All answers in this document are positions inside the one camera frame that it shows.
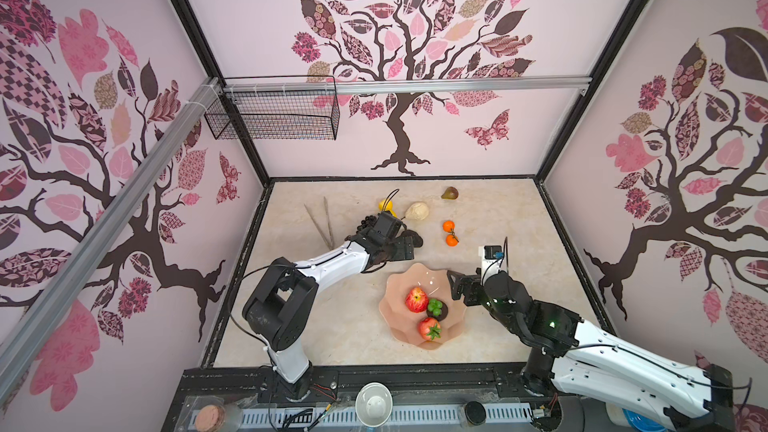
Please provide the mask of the dark purple mangosteen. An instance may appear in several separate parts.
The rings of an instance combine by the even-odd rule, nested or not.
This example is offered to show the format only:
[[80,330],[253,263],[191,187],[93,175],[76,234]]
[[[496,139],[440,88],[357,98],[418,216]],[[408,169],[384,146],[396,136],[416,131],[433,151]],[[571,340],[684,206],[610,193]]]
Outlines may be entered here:
[[436,298],[430,298],[427,304],[426,312],[429,318],[433,318],[438,322],[441,322],[447,317],[449,310],[445,302]]

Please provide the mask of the red apple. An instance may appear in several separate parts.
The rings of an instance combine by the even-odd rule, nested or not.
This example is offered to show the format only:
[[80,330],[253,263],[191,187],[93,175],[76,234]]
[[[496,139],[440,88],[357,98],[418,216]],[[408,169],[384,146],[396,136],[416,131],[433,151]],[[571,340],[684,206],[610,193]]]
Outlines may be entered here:
[[429,302],[428,294],[421,287],[412,288],[405,298],[405,306],[412,313],[423,313]]

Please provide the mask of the red strawberry fruit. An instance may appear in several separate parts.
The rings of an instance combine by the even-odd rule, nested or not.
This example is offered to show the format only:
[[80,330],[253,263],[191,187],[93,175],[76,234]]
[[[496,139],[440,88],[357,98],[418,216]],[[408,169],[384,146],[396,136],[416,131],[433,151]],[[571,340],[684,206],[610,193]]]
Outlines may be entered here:
[[417,330],[424,341],[434,342],[440,339],[442,336],[442,327],[440,322],[433,318],[427,317],[422,320],[417,327]]

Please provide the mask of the pink scalloped fruit bowl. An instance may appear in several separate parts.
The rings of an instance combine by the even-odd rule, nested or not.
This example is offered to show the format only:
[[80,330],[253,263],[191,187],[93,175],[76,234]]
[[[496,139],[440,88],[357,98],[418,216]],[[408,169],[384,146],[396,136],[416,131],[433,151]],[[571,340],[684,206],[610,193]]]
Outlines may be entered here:
[[386,282],[379,311],[399,341],[435,350],[465,330],[467,306],[452,297],[447,270],[415,264],[392,274]]

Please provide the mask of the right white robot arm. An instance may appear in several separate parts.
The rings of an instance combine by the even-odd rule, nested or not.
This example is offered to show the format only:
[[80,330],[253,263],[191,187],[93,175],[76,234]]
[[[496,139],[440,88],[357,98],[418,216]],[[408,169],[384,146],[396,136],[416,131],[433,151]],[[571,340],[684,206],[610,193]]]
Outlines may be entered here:
[[649,352],[571,310],[533,299],[502,270],[450,271],[447,278],[453,299],[483,307],[529,347],[521,372],[529,392],[599,400],[670,431],[734,430],[734,385],[727,369],[689,366]]

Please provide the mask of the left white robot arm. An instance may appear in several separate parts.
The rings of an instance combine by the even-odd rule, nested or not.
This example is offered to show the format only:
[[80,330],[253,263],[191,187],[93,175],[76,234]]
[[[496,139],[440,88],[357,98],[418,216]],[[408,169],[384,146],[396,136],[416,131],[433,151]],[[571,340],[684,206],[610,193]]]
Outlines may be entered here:
[[355,275],[391,262],[410,261],[421,236],[388,211],[366,217],[340,246],[305,261],[272,261],[242,309],[250,331],[266,343],[275,382],[292,400],[311,387],[312,364],[301,336],[318,294]]

